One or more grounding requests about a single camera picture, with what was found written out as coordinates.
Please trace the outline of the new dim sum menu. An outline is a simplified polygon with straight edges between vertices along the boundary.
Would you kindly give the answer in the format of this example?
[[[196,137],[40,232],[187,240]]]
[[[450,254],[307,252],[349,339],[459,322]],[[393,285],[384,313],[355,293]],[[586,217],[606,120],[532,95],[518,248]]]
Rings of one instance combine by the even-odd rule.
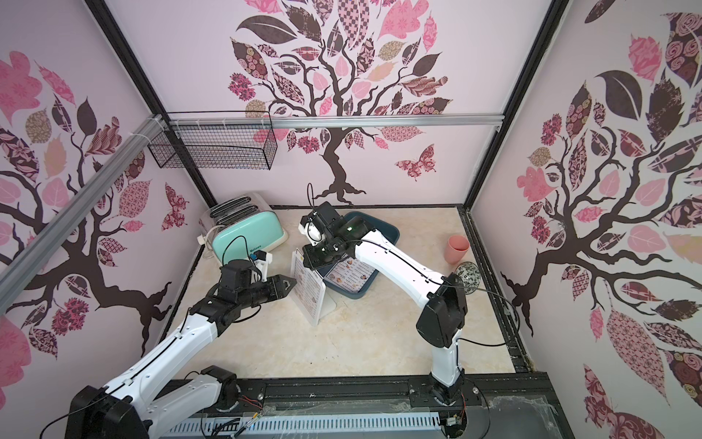
[[[325,280],[351,294],[358,294],[374,272],[372,266],[347,257],[328,272]]]

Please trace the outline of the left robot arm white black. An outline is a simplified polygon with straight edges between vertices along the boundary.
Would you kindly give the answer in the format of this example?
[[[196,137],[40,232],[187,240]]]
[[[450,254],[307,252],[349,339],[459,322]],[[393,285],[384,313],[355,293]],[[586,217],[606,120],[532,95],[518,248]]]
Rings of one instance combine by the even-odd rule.
[[[76,394],[62,417],[66,437],[159,438],[190,415],[218,404],[234,381],[220,368],[166,396],[160,393],[199,351],[241,322],[243,309],[282,300],[296,284],[289,276],[264,276],[248,259],[221,266],[219,281],[165,340],[104,386],[87,386]]]

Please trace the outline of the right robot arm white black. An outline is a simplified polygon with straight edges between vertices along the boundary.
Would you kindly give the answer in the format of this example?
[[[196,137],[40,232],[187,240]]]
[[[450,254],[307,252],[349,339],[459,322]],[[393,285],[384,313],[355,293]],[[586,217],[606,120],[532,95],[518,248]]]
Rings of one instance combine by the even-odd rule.
[[[465,381],[459,354],[461,341],[500,348],[516,337],[504,336],[500,343],[463,337],[468,294],[481,291],[497,300],[504,296],[478,285],[472,287],[457,273],[441,274],[415,261],[396,246],[381,221],[367,214],[342,215],[325,202],[301,217],[298,230],[308,240],[302,250],[305,268],[331,274],[335,267],[353,259],[383,274],[420,309],[415,327],[431,346],[430,393],[440,405],[449,406],[461,399]]]

